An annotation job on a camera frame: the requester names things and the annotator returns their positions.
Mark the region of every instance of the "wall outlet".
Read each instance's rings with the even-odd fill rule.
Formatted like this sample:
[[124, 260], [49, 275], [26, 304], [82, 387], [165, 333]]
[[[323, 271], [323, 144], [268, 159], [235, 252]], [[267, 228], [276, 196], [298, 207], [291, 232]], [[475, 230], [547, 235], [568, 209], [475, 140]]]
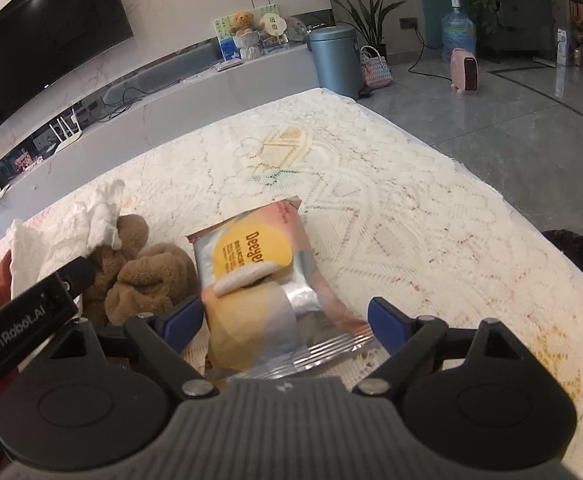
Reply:
[[418, 18], [400, 18], [400, 28], [418, 28]]

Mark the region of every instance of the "cabinet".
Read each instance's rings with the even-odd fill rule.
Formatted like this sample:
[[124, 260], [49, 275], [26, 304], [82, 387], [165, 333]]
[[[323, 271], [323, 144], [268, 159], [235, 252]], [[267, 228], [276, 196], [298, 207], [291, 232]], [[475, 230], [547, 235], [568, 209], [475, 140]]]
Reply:
[[554, 19], [551, 0], [492, 0], [495, 34], [483, 34], [479, 46], [497, 55], [505, 51], [551, 52]]

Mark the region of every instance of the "space heater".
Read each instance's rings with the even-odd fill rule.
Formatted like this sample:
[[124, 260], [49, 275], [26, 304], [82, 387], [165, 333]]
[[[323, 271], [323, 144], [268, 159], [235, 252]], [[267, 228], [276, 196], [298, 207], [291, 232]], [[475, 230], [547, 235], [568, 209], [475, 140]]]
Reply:
[[455, 48], [451, 54], [451, 87], [459, 94], [478, 91], [476, 56], [463, 48]]

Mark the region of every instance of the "table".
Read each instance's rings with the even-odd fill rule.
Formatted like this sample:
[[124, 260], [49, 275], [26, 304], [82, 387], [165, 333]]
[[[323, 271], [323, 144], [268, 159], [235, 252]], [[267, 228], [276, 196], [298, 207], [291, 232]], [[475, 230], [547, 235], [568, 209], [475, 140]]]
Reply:
[[[579, 426], [565, 463], [583, 477], [583, 274], [500, 194], [404, 130], [315, 89], [254, 108], [108, 171], [29, 220], [52, 225], [100, 183], [126, 182], [122, 213], [150, 244], [175, 242], [299, 195], [319, 268], [364, 317], [373, 296], [450, 326], [502, 319], [563, 385]], [[0, 242], [0, 258], [7, 249]], [[184, 356], [202, 367], [206, 332]], [[323, 370], [352, 385], [387, 357]]]

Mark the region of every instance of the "screw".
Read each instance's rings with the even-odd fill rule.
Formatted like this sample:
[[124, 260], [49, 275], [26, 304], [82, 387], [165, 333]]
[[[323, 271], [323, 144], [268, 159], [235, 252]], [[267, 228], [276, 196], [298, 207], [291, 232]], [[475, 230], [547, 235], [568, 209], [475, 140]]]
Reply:
[[384, 379], [374, 379], [374, 378], [363, 379], [358, 384], [358, 389], [363, 394], [368, 395], [368, 396], [386, 394], [390, 388], [391, 388], [391, 384], [389, 384]]
[[192, 379], [182, 385], [182, 392], [187, 397], [205, 397], [214, 389], [214, 385], [204, 379]]

